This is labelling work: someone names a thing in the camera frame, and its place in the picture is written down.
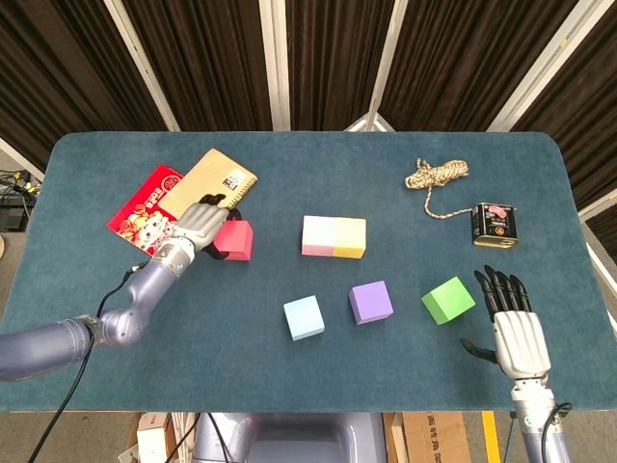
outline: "green block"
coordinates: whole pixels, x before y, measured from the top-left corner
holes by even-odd
[[[422,297],[422,302],[438,325],[450,321],[475,306],[459,277],[448,280]]]

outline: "rope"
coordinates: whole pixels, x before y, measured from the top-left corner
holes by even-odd
[[[412,190],[421,190],[428,188],[428,194],[426,195],[426,201],[424,202],[424,212],[433,217],[434,219],[445,220],[451,217],[455,217],[459,214],[471,212],[469,209],[460,209],[456,212],[450,212],[449,214],[434,214],[428,209],[428,205],[431,202],[431,196],[434,186],[444,186],[449,181],[458,178],[466,177],[469,175],[469,167],[465,161],[448,161],[440,167],[431,167],[428,162],[422,159],[418,159],[416,162],[417,171],[405,178],[405,186]]]

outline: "table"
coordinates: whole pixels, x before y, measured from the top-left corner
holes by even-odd
[[[562,157],[540,133],[70,134],[53,150],[2,332],[94,313],[145,256],[106,229],[109,219],[159,164],[187,172],[212,147],[259,175],[240,204],[255,230],[252,261],[198,256],[141,343],[94,352],[69,408],[509,410],[512,382],[458,341],[494,345],[473,278],[485,263],[527,285],[557,400],[617,406],[617,346]],[[520,243],[474,246],[468,216],[425,215],[426,192],[403,186],[417,157],[469,162],[469,177],[434,190],[434,211],[515,205]],[[363,259],[302,257],[305,214],[365,218]],[[437,326],[420,296],[455,275],[477,305]],[[356,326],[349,289],[377,280],[387,283],[394,315]],[[312,294],[326,330],[293,342],[282,304]],[[2,384],[0,408],[55,409],[76,370]]]

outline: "red packet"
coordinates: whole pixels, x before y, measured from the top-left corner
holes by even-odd
[[[107,224],[107,228],[151,256],[175,224],[175,217],[158,203],[182,175],[159,166]]]

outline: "brown notebook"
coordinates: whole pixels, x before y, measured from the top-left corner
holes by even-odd
[[[221,207],[235,207],[257,182],[257,176],[220,151],[208,151],[159,205],[179,218],[203,196],[224,194]]]

